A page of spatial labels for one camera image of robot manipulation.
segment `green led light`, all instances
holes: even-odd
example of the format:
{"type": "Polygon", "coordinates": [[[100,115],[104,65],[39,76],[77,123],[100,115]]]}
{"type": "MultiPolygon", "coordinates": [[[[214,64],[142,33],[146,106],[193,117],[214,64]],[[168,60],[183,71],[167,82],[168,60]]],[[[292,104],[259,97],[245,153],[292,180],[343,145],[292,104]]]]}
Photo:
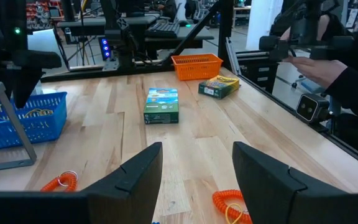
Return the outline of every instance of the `green led light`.
{"type": "Polygon", "coordinates": [[[22,31],[20,30],[20,28],[15,27],[15,34],[20,34],[22,31]]]}

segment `metal frame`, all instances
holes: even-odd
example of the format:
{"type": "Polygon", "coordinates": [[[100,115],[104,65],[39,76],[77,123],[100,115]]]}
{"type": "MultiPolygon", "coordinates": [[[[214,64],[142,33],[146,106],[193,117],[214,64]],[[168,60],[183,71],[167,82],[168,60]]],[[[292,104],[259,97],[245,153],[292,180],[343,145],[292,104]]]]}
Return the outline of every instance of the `metal frame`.
{"type": "MultiPolygon", "coordinates": [[[[183,40],[178,47],[174,50],[171,55],[180,55],[183,50],[189,46],[190,42],[197,36],[197,34],[201,31],[201,29],[207,24],[207,22],[215,15],[216,12],[221,12],[221,26],[219,30],[219,45],[218,45],[218,57],[221,58],[223,62],[223,66],[229,70],[232,70],[233,73],[239,76],[246,83],[254,87],[256,90],[261,92],[261,94],[265,95],[267,98],[287,110],[290,114],[296,117],[295,110],[290,108],[288,105],[267,93],[265,90],[261,89],[255,83],[252,83],[250,80],[246,79],[241,75],[241,71],[239,70],[238,60],[236,56],[236,52],[232,47],[230,47],[230,37],[231,37],[231,29],[232,29],[232,18],[233,18],[233,7],[234,1],[227,0],[219,0],[217,1],[209,10],[209,13],[197,24],[197,26],[188,34],[187,38],[183,40]]],[[[101,78],[101,77],[113,77],[119,75],[135,75],[135,74],[145,74],[145,73],[155,73],[155,72],[167,72],[174,71],[174,67],[172,65],[172,61],[170,57],[167,57],[162,63],[158,65],[149,65],[146,67],[136,67],[132,69],[125,70],[117,70],[117,71],[102,71],[102,68],[89,68],[83,70],[74,70],[68,73],[63,73],[57,76],[51,77],[43,77],[41,79],[42,82],[59,82],[65,80],[76,80],[82,78],[101,78]]],[[[310,126],[310,128],[319,132],[326,139],[333,142],[335,145],[346,151],[352,157],[358,160],[358,151],[338,139],[336,136],[326,132],[327,130],[324,126],[310,126]]]]}
{"type": "MultiPolygon", "coordinates": [[[[287,112],[289,112],[291,115],[293,115],[296,118],[299,118],[299,115],[297,114],[296,110],[292,109],[291,107],[289,107],[288,105],[286,105],[284,102],[280,101],[279,99],[277,99],[276,97],[274,97],[273,95],[271,95],[270,93],[268,93],[267,91],[261,89],[261,87],[259,87],[258,85],[256,85],[255,83],[253,83],[252,81],[250,81],[249,79],[247,79],[245,76],[241,75],[241,71],[239,69],[239,59],[237,58],[237,56],[242,56],[243,54],[246,54],[245,52],[235,52],[233,51],[233,48],[231,46],[231,41],[230,38],[227,38],[227,52],[229,54],[229,58],[231,59],[230,63],[232,66],[232,73],[234,73],[235,75],[237,75],[239,78],[241,78],[242,80],[244,80],[246,83],[248,83],[250,86],[254,87],[256,90],[258,90],[261,94],[265,95],[267,98],[269,98],[270,100],[272,100],[273,102],[275,102],[276,104],[278,104],[279,106],[281,106],[282,108],[284,108],[287,112]]],[[[252,56],[255,56],[254,59],[259,58],[261,60],[268,58],[269,56],[267,55],[268,53],[265,52],[250,52],[248,54],[252,54],[252,56]]],[[[330,140],[332,143],[334,143],[336,146],[340,147],[343,151],[347,152],[349,155],[351,155],[353,158],[358,160],[358,151],[355,150],[353,147],[351,147],[350,145],[346,144],[344,141],[340,140],[338,137],[336,137],[335,135],[333,135],[330,132],[330,129],[324,127],[322,124],[309,124],[307,123],[305,120],[303,119],[299,119],[300,121],[304,122],[305,124],[307,124],[311,129],[315,130],[316,132],[318,132],[319,134],[321,134],[322,136],[324,136],[326,139],[330,140]]]]}
{"type": "Polygon", "coordinates": [[[31,166],[37,160],[37,155],[34,152],[34,148],[32,147],[29,138],[27,137],[19,118],[17,118],[13,106],[11,102],[8,100],[5,94],[5,86],[0,82],[0,103],[2,107],[6,111],[6,114],[11,121],[14,129],[16,130],[19,139],[21,140],[27,155],[30,157],[29,159],[23,159],[19,161],[9,161],[9,162],[2,162],[0,163],[0,170],[2,169],[10,169],[16,167],[24,167],[24,166],[31,166]]]}
{"type": "MultiPolygon", "coordinates": [[[[232,23],[232,8],[234,7],[234,1],[217,1],[210,9],[209,13],[201,20],[195,28],[188,34],[185,40],[182,40],[178,47],[173,51],[171,55],[180,55],[183,50],[191,45],[191,42],[197,36],[197,34],[202,30],[202,28],[208,23],[208,21],[215,15],[219,10],[221,11],[221,28],[219,30],[219,47],[218,47],[218,57],[224,61],[224,66],[229,68],[230,65],[225,41],[226,37],[231,36],[231,23],[232,23]]],[[[145,74],[145,73],[155,73],[155,72],[167,72],[173,71],[174,67],[170,56],[168,56],[162,63],[158,65],[147,65],[147,66],[138,66],[136,68],[130,68],[125,70],[117,71],[103,71],[103,68],[91,68],[84,69],[82,71],[71,70],[61,75],[54,75],[49,77],[41,78],[41,82],[59,82],[65,80],[76,80],[82,78],[101,78],[101,77],[113,77],[119,75],[136,75],[136,74],[145,74]]]]}

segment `blue plastic basket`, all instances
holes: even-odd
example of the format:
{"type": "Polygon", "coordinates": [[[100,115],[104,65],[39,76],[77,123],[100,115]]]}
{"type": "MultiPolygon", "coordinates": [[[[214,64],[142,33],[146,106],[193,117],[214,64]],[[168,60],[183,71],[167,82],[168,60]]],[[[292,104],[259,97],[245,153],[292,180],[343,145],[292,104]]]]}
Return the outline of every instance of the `blue plastic basket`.
{"type": "MultiPolygon", "coordinates": [[[[30,142],[45,142],[59,138],[67,118],[66,95],[66,92],[34,95],[30,96],[24,108],[16,109],[14,106],[30,142]],[[48,109],[52,110],[53,114],[40,116],[38,113],[32,113],[25,118],[24,116],[33,109],[48,109]]],[[[1,118],[7,119],[4,110],[0,111],[0,148],[21,146],[22,143],[12,123],[1,118]]]]}

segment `orange plastic basket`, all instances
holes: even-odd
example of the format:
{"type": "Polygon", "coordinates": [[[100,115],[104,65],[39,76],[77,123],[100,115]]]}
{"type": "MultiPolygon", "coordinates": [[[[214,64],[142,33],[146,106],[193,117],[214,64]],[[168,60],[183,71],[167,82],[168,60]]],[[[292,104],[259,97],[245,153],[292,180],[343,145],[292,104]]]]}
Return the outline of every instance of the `orange plastic basket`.
{"type": "Polygon", "coordinates": [[[172,56],[179,80],[213,78],[219,75],[223,60],[214,54],[172,56]]]}

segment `box label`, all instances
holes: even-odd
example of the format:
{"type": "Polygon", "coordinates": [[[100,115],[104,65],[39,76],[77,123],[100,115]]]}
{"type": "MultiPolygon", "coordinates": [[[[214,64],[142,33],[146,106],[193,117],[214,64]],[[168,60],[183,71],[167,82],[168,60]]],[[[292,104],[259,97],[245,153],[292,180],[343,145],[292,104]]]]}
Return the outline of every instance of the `box label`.
{"type": "Polygon", "coordinates": [[[152,124],[152,123],[170,123],[171,115],[170,114],[145,114],[144,115],[144,123],[152,124]]]}
{"type": "Polygon", "coordinates": [[[214,90],[210,89],[208,87],[204,88],[204,93],[209,94],[209,95],[214,95],[214,90]]]}

